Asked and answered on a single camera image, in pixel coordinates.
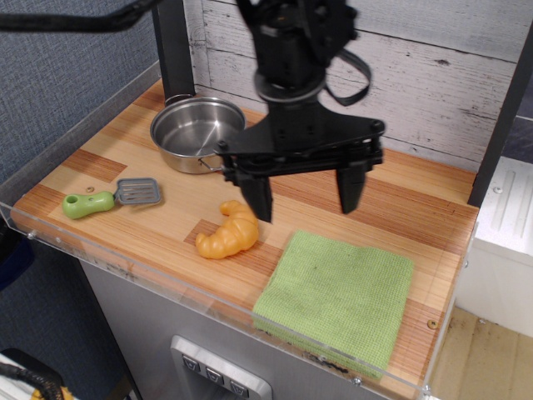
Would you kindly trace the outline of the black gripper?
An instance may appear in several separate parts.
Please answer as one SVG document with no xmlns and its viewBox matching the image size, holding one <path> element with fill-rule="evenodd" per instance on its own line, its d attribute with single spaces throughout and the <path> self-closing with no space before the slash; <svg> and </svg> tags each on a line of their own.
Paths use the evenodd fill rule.
<svg viewBox="0 0 533 400">
<path fill-rule="evenodd" d="M 255 216 L 270 223 L 275 176 L 333 170 L 341 210 L 357 209 L 366 173 L 382 162 L 382 120 L 324 107 L 323 79 L 303 87 L 276 85 L 257 74 L 254 83 L 268 114 L 255 126 L 225 136 L 215 146 L 225 178 L 237 185 Z"/>
</svg>

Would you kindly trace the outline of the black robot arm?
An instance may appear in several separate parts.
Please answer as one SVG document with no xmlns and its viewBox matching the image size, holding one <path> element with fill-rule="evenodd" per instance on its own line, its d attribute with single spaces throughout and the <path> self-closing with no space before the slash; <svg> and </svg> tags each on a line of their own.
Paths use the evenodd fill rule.
<svg viewBox="0 0 533 400">
<path fill-rule="evenodd" d="M 344 213 L 359 203 L 366 174 L 381 163 L 381 120 L 333 112 L 318 99 L 335 58 L 364 77 L 371 69 L 347 49 L 356 9 L 344 1 L 240 1 L 257 56 L 254 85 L 268 106 L 256 125 L 215 147 L 227 181 L 264 222 L 272 218 L 274 176 L 332 170 Z"/>
</svg>

